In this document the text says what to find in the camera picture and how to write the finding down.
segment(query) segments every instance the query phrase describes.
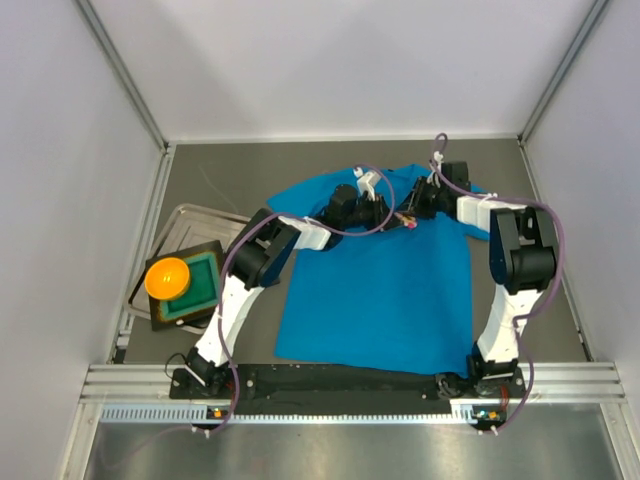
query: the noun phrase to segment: robotic arm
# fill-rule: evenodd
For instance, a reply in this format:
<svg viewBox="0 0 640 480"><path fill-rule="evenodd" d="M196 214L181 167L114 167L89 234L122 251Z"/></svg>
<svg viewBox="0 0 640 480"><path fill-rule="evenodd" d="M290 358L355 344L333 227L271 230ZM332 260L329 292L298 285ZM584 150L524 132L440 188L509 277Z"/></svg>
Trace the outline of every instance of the robotic arm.
<svg viewBox="0 0 640 480"><path fill-rule="evenodd" d="M460 188L470 189L466 163L443 163L442 173ZM357 170L355 174L359 192L350 185L338 186L316 220L337 230L356 225L371 229L382 223L389 207L374 190L379 176ZM489 264L496 291L487 326L467 363L469 377L476 385L508 383L516 373L519 353L513 319L532 310L556 272L557 245L552 220L540 209L506 204L490 197L457 195L446 186L420 177L382 230L411 228L415 225L412 219L435 218L438 212L490 233ZM258 211L238 238L243 238L270 213L267 209ZM266 287L277 282L291 252L327 250L341 238L308 219L278 217L238 250L222 298L222 335L231 353L253 302ZM186 362L191 376L207 388L221 383L220 367L227 362L218 337L217 312L212 320ZM519 334L525 326L526 320L518 322Z"/></svg>

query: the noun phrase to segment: blue cloth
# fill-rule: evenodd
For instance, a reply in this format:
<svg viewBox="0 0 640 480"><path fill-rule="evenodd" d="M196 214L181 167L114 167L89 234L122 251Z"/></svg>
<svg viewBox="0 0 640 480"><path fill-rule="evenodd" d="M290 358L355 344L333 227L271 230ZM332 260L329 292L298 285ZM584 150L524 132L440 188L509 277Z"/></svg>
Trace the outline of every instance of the blue cloth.
<svg viewBox="0 0 640 480"><path fill-rule="evenodd" d="M418 165L385 170L396 205ZM276 212L315 215L336 186L355 186L353 170L321 175L269 199ZM388 205L381 180L376 192ZM471 264L465 235L488 235L444 214L409 230L345 237L328 252L300 251L275 354L311 362L467 376L472 348Z"/></svg>

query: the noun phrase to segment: metal tray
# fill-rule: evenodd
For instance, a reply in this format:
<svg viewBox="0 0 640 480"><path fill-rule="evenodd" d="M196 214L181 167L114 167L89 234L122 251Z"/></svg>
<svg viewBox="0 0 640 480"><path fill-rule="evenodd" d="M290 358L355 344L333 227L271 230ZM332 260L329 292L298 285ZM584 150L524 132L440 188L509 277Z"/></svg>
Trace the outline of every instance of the metal tray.
<svg viewBox="0 0 640 480"><path fill-rule="evenodd" d="M248 217L184 203L171 212L169 220L153 243L148 258L177 252L212 240L220 240L226 250L249 222ZM151 319L149 297L142 284L142 270L127 292L124 308L138 317Z"/></svg>

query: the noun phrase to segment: gray floor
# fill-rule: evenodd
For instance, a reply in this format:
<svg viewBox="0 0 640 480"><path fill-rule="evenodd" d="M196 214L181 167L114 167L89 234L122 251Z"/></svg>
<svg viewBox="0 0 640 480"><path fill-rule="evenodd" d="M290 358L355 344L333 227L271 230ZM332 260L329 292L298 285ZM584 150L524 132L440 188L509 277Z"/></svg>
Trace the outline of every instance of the gray floor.
<svg viewBox="0 0 640 480"><path fill-rule="evenodd" d="M532 405L497 438L466 425L234 425L205 440L183 427L130 456L167 427L101 424L85 479L622 478L597 405Z"/></svg>
<svg viewBox="0 0 640 480"><path fill-rule="evenodd" d="M270 196L313 175L372 163L397 168L424 163L428 141L270 143L178 146L169 177L158 231L173 209L193 203L251 216ZM465 160L474 184L506 196L532 197L515 140L455 140L447 159ZM494 283L488 246L469 240L473 271L473 330L482 332L491 309ZM234 357L241 363L289 363L273 356L293 261L282 283L261 295L238 337ZM164 363L175 352L186 353L197 337L180 330L152 332L150 322L136 319L125 357L127 363ZM585 361L564 293L540 317L531 320L525 343L538 362Z"/></svg>

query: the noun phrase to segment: white wall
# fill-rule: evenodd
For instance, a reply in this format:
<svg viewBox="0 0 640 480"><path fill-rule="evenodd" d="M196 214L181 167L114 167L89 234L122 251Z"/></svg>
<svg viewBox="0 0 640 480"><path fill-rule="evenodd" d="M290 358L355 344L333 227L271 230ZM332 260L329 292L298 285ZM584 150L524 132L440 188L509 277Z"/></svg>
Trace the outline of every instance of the white wall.
<svg viewBox="0 0 640 480"><path fill-rule="evenodd" d="M640 419L640 3L611 2L529 145L579 314Z"/></svg>
<svg viewBox="0 0 640 480"><path fill-rule="evenodd" d="M159 153L69 0L0 7L0 477L51 478Z"/></svg>
<svg viewBox="0 0 640 480"><path fill-rule="evenodd" d="M171 140L519 133L593 0L92 0Z"/></svg>

